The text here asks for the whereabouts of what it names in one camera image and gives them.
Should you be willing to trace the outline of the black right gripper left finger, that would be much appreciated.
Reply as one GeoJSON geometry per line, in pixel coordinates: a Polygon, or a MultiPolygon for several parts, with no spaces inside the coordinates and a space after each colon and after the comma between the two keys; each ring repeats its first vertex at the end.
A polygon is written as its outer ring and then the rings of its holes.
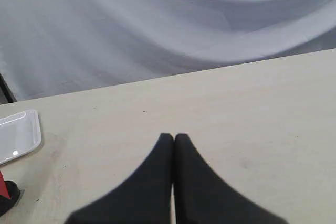
{"type": "Polygon", "coordinates": [[[170,223],[173,136],[160,134],[142,164],[114,190],[74,211],[67,223],[170,223]]]}

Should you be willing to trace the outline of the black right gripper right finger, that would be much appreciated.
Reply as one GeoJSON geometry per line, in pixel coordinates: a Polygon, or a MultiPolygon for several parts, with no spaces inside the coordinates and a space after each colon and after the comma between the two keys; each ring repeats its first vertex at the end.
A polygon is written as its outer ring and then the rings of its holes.
{"type": "Polygon", "coordinates": [[[174,203],[177,223],[286,223],[223,181],[182,133],[174,142],[174,203]]]}

